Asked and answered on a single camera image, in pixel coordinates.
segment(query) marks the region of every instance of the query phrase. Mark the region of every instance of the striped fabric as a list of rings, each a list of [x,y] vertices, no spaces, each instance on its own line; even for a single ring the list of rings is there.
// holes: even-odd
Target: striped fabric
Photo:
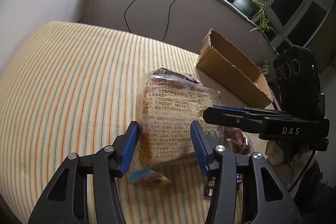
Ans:
[[[16,55],[1,79],[0,192],[26,223],[40,194],[70,152],[92,154],[113,143],[135,118],[137,83],[166,67],[185,71],[222,93],[223,105],[244,106],[204,73],[198,55],[126,32],[51,22]],[[145,192],[118,179],[127,223],[204,223],[209,199],[196,163],[159,170],[173,181]],[[92,180],[88,203],[96,223]]]

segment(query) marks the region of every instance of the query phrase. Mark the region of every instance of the nutrition label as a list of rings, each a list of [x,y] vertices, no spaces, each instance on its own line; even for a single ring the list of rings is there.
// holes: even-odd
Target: nutrition label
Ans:
[[[223,127],[204,122],[203,111],[221,105],[221,95],[201,85],[151,79],[142,96],[139,158],[142,166],[155,166],[194,153],[190,123],[198,120],[203,130],[218,141]]]

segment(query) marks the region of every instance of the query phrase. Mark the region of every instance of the plastic bag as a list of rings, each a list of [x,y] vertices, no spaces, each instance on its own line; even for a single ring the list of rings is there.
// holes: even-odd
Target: plastic bag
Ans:
[[[224,145],[237,154],[247,155],[250,152],[247,136],[240,128],[224,127]]]
[[[224,127],[207,124],[202,118],[203,111],[214,105],[221,105],[219,91],[175,75],[146,74],[137,87],[140,136],[131,171],[196,160],[190,138],[194,120],[221,144]]]

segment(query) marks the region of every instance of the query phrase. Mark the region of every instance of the open cardboard box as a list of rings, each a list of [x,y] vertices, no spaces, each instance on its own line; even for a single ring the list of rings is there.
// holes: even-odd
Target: open cardboard box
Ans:
[[[273,100],[265,77],[236,46],[214,30],[203,40],[196,67],[248,106],[264,108]]]

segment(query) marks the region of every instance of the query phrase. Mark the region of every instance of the white glove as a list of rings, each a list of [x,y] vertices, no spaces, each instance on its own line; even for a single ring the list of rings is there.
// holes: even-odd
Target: white glove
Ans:
[[[294,155],[290,162],[286,161],[284,159],[284,152],[281,149],[281,147],[276,143],[276,141],[268,141],[265,151],[265,154],[268,156],[267,157],[268,163],[273,168],[275,173],[278,175],[282,183],[286,186],[287,190],[290,189],[290,187],[294,184],[294,182],[302,172],[303,168],[305,167],[311,156],[311,153],[312,153],[311,150],[302,147],[300,149],[300,152]],[[316,154],[317,153],[315,152],[315,155],[313,156],[305,172],[309,170],[309,168],[314,163]],[[295,196],[295,194],[299,189],[301,179],[290,192],[292,198]]]

